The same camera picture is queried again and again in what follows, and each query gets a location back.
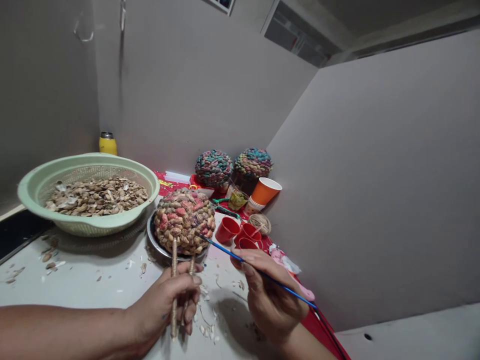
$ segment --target red cup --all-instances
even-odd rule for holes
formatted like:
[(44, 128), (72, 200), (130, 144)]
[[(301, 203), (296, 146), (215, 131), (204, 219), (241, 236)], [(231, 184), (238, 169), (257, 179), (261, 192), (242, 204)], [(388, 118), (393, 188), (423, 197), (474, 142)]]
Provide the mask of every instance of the red cup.
[(225, 216), (216, 230), (215, 239), (220, 244), (228, 244), (239, 233), (240, 225), (231, 217)]
[(235, 246), (238, 245), (238, 241), (241, 238), (247, 238), (252, 240), (253, 242), (259, 242), (260, 240), (262, 240), (262, 234), (260, 233), (260, 231), (257, 231), (255, 226), (247, 222), (244, 222), (241, 225), (240, 233), (235, 237), (235, 240), (233, 241), (235, 243)]
[[(247, 237), (241, 237), (240, 239), (238, 239), (238, 243), (235, 244), (235, 248), (236, 249), (253, 249), (253, 250), (258, 250), (258, 246), (257, 244), (255, 244), (252, 240), (250, 240), (249, 238)], [(235, 262), (234, 262), (234, 258), (230, 256), (230, 262), (231, 264), (236, 268), (236, 269), (241, 269), (240, 266), (238, 266)]]

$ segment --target paper cup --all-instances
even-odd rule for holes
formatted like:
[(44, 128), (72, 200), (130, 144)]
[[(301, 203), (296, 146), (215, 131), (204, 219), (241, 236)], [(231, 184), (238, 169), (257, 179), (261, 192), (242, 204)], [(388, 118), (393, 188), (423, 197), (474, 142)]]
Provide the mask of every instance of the paper cup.
[[(251, 239), (242, 237), (241, 239), (238, 240), (238, 243), (235, 244), (235, 248), (237, 249), (253, 249), (257, 250), (259, 247), (255, 242), (253, 242)], [(237, 260), (235, 260), (233, 257), (230, 256), (230, 261), (231, 264), (236, 268), (236, 269), (241, 269), (240, 264), (238, 263)]]
[(282, 190), (282, 186), (278, 182), (267, 177), (261, 177), (258, 179), (251, 199), (254, 203), (265, 206), (280, 190)]
[(220, 244), (228, 244), (234, 236), (240, 233), (240, 230), (240, 225), (234, 219), (225, 216), (215, 232), (215, 239)]
[(265, 206), (264, 205), (259, 205), (255, 201), (252, 200), (252, 197), (248, 199), (248, 203), (245, 206), (245, 209), (243, 209), (243, 213), (250, 217), (252, 214), (258, 214)]
[(255, 226), (253, 226), (252, 224), (243, 222), (242, 225), (241, 225), (240, 233), (233, 240), (233, 242), (235, 243), (235, 246), (238, 247), (239, 240), (241, 238), (247, 238), (247, 239), (250, 239), (253, 242), (257, 242), (257, 241), (262, 240), (262, 234), (259, 231), (257, 231), (257, 232), (256, 231), (257, 231), (257, 229), (255, 228)]

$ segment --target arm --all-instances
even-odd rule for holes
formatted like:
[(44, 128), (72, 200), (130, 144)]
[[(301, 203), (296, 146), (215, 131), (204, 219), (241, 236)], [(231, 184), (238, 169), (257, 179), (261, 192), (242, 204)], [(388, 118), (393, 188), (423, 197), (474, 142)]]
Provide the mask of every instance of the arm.
[(255, 324), (289, 360), (336, 360), (317, 339), (300, 324), (307, 316), (308, 305), (284, 289), (263, 278), (256, 269), (301, 294), (289, 273), (261, 250), (238, 250), (233, 253), (245, 262), (241, 268), (248, 283), (248, 308)]
[(190, 264), (179, 264), (171, 278), (166, 269), (147, 292), (127, 309), (72, 309), (57, 306), (0, 307), (0, 359), (100, 360), (132, 359), (147, 354), (170, 323), (173, 299), (193, 293), (183, 313), (185, 331), (200, 296), (198, 276), (188, 274)]
[(128, 359), (134, 337), (123, 309), (24, 305), (0, 308), (4, 359)]
[(298, 324), (278, 348), (289, 360), (337, 360), (302, 324)]

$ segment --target paintbrush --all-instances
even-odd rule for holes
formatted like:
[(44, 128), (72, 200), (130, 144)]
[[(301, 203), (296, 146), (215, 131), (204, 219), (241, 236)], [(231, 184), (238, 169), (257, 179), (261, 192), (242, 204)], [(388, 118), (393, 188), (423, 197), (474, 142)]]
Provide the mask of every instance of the paintbrush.
[[(234, 259), (237, 259), (240, 263), (244, 263), (245, 260), (243, 260), (241, 257), (235, 255), (234, 253), (228, 251), (226, 248), (224, 248), (223, 246), (220, 246), (218, 245), (217, 243), (213, 242), (211, 239), (209, 239), (208, 237), (202, 235), (198, 230), (195, 231), (195, 235), (197, 235), (198, 237), (201, 237), (203, 240), (205, 240), (206, 242), (209, 242), (210, 244), (212, 244), (214, 247), (216, 247), (217, 249), (220, 249), (222, 250), (224, 253), (230, 255), (232, 258)], [(283, 285), (282, 283), (280, 283), (279, 281), (275, 280), (273, 277), (271, 277), (270, 275), (264, 273), (263, 271), (260, 271), (258, 269), (256, 269), (258, 271), (258, 273), (268, 279), (270, 279), (271, 281), (273, 281), (275, 284), (277, 284), (279, 287), (285, 289), (287, 292), (289, 292), (290, 294), (292, 294), (294, 297), (302, 300), (304, 303), (308, 304), (309, 306), (311, 306), (312, 308), (314, 309), (317, 309), (317, 307), (312, 304), (310, 301), (308, 301), (307, 299), (301, 297), (300, 295), (298, 295), (295, 291), (293, 290), (290, 290), (288, 287), (286, 287), (285, 285)]]

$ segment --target colander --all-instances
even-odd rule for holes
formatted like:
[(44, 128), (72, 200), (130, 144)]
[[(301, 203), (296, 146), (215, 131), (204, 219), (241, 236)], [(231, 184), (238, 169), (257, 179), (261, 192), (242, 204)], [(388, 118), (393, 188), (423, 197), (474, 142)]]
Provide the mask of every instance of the colander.
[[(55, 191), (57, 181), (65, 185), (90, 179), (127, 178), (144, 186), (148, 200), (131, 210), (115, 215), (82, 217), (44, 208)], [(148, 167), (124, 157), (95, 152), (63, 157), (36, 167), (18, 185), (18, 198), (32, 213), (55, 223), (63, 231), (81, 237), (102, 237), (118, 233), (133, 224), (158, 196), (160, 183)]]

